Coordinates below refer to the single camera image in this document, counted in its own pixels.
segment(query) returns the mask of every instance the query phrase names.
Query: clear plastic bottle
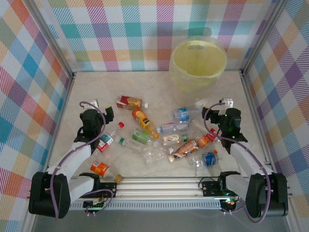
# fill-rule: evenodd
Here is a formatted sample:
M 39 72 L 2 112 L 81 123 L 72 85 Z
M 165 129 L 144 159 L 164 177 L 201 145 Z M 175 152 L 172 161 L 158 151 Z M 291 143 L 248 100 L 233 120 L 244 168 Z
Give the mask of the clear plastic bottle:
M 132 112 L 132 116 L 140 122 L 141 126 L 148 134 L 155 139 L 159 138 L 159 134 L 156 131 L 156 126 L 148 119 L 146 114 L 140 108 L 135 109 Z
M 173 146 L 176 144 L 186 143 L 191 139 L 192 135 L 188 133 L 186 134 L 175 133 L 162 136 L 163 146 Z
M 121 146 L 124 146 L 124 147 L 130 149 L 133 153 L 136 153 L 136 154 L 140 154 L 144 149 L 143 144 L 136 142 L 133 139 L 122 138 L 119 135 L 116 136 L 115 142 L 120 144 Z
M 152 144 L 152 139 L 149 136 L 149 134 L 143 130 L 135 129 L 135 131 L 132 134 L 132 139 L 134 139 L 137 142 L 140 142 L 141 144 Z
M 173 152 L 170 156 L 169 156 L 169 161 L 173 162 L 176 159 L 185 157 L 195 151 L 198 150 L 198 146 L 195 140 L 190 140 L 189 142 L 185 143 L 184 145 L 182 145 L 180 148 L 178 148 L 177 151 Z
M 192 120 L 194 117 L 200 115 L 202 116 L 202 105 L 188 106 L 185 108 L 179 108 L 173 110 L 173 117 L 175 121 L 188 121 Z
M 94 173 L 102 176 L 103 178 L 113 178 L 114 182 L 119 183 L 122 179 L 122 176 L 118 173 L 116 168 L 111 167 L 103 162 L 94 161 L 90 168 Z
M 158 146 L 158 142 L 155 141 L 153 145 L 146 146 L 142 154 L 145 158 L 146 164 L 157 162 L 162 159 L 166 159 L 174 151 L 173 148 L 162 148 Z
M 193 167 L 204 167 L 204 166 L 212 166 L 215 165 L 218 160 L 218 152 L 214 150 L 213 152 L 206 152 L 203 154 L 196 154 L 192 156 L 188 156 L 188 163 Z
M 114 141 L 116 136 L 119 134 L 119 130 L 123 128 L 124 126 L 125 125 L 123 122 L 119 122 L 117 129 L 113 130 L 110 133 L 104 133 L 100 138 L 100 142 L 97 146 L 97 149 L 100 152 L 103 152 L 106 148 L 108 148 L 109 145 Z
M 190 122 L 180 121 L 180 122 L 170 122 L 162 124 L 160 127 L 157 127 L 156 130 L 158 133 L 169 134 L 177 131 L 186 131 L 190 128 Z

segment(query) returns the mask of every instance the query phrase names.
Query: water bottle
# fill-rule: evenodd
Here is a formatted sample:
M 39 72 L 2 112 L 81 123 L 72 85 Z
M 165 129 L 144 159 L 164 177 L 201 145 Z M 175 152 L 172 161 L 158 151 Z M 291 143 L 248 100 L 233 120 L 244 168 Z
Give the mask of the water bottle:
M 218 160 L 218 152 L 214 150 L 213 152 L 206 152 L 202 155 L 199 153 L 197 155 L 191 155 L 187 157 L 188 163 L 193 167 L 204 167 L 215 165 Z
M 186 121 L 181 122 L 170 122 L 167 124 L 162 124 L 160 127 L 157 127 L 156 130 L 158 133 L 169 134 L 177 131 L 184 131 L 190 128 L 190 123 Z
M 203 108 L 202 105 L 198 105 L 173 110 L 172 113 L 174 120 L 175 121 L 192 120 L 194 117 L 202 115 L 202 108 Z
M 144 149 L 144 145 L 134 141 L 133 139 L 124 139 L 121 136 L 116 136 L 115 142 L 130 149 L 133 153 L 140 154 Z

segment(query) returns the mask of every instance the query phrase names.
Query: white bottle cap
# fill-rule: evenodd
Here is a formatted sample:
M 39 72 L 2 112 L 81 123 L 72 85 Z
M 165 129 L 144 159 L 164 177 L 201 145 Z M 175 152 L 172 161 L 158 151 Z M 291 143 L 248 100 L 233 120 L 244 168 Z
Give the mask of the white bottle cap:
M 158 141 L 154 141 L 153 146 L 154 147 L 158 147 L 159 146 L 159 142 Z

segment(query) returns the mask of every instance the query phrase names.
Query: plastic bottle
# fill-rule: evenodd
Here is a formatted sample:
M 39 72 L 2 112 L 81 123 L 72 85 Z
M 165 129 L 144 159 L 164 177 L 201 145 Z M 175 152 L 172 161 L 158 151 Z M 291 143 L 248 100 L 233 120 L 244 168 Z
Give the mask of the plastic bottle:
M 133 110 L 136 108 L 148 108 L 148 103 L 142 103 L 142 100 L 140 98 L 133 98 L 128 96 L 118 96 L 116 105 L 118 108 L 124 108 Z
M 135 131 L 132 134 L 132 139 L 134 139 L 137 142 L 140 142 L 141 144 L 146 144 L 146 143 L 152 143 L 152 140 L 147 132 L 144 132 L 143 130 L 140 129 L 135 129 Z
M 173 110 L 173 117 L 175 121 L 188 121 L 192 120 L 197 115 L 202 115 L 202 105 L 188 106 Z
M 217 133 L 215 129 L 211 129 L 212 133 Z M 207 134 L 202 134 L 200 131 L 196 131 L 193 134 L 193 138 L 197 141 L 197 145 L 199 148 L 203 148 L 206 145 L 209 145 L 211 142 L 213 142 L 215 140 L 215 136 L 213 136 L 210 133 Z
M 191 139 L 192 135 L 188 133 L 186 134 L 175 133 L 162 136 L 163 146 L 172 146 L 176 144 L 186 143 Z
M 184 131 L 190 128 L 190 123 L 186 121 L 181 122 L 170 122 L 167 124 L 162 124 L 160 127 L 157 127 L 156 130 L 158 133 L 169 134 L 177 131 Z
M 173 152 L 169 156 L 169 161 L 173 162 L 176 159 L 182 158 L 184 156 L 187 156 L 195 151 L 198 150 L 198 146 L 195 140 L 190 140 L 189 142 L 182 145 L 177 151 Z
M 162 159 L 166 159 L 166 157 L 174 151 L 173 148 L 168 148 L 168 149 L 162 148 L 158 146 L 158 143 L 156 142 L 157 141 L 155 141 L 153 145 L 146 146 L 142 152 L 145 158 L 146 164 L 150 164 L 150 163 L 162 160 Z
M 125 139 L 122 138 L 121 136 L 116 136 L 115 138 L 115 142 L 120 144 L 121 146 L 124 146 L 128 149 L 130 149 L 132 152 L 136 153 L 136 154 L 140 154 L 143 149 L 144 149 L 144 145 L 134 141 L 133 139 Z
M 188 163 L 193 167 L 204 167 L 215 165 L 218 160 L 218 152 L 214 150 L 213 152 L 199 153 L 197 155 L 188 156 Z
M 141 109 L 135 109 L 132 112 L 132 116 L 140 122 L 141 126 L 148 134 L 155 139 L 159 138 L 155 125 L 147 118 L 146 114 Z
M 109 147 L 109 145 L 114 141 L 116 136 L 119 134 L 119 130 L 123 128 L 125 125 L 123 122 L 118 123 L 118 128 L 116 130 L 113 130 L 110 133 L 104 133 L 102 137 L 100 138 L 100 142 L 97 146 L 97 149 L 100 152 L 103 152 L 106 148 Z
M 202 159 L 205 166 L 215 165 L 219 160 L 218 152 L 214 150 L 213 152 L 204 153 Z
M 107 164 L 99 161 L 94 161 L 90 168 L 96 174 L 99 174 L 103 178 L 111 177 L 114 179 L 114 182 L 119 183 L 122 179 L 122 176 L 117 172 L 115 168 L 111 168 Z

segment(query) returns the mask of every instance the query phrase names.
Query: blue bottle label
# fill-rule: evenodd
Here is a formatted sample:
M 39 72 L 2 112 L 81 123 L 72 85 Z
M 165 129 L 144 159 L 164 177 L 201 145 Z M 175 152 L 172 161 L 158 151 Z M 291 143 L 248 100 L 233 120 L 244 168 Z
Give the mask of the blue bottle label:
M 216 164 L 216 156 L 213 152 L 203 154 L 203 162 L 205 166 L 211 166 Z
M 188 108 L 180 108 L 178 110 L 179 110 L 181 121 L 189 120 L 189 110 L 188 110 Z

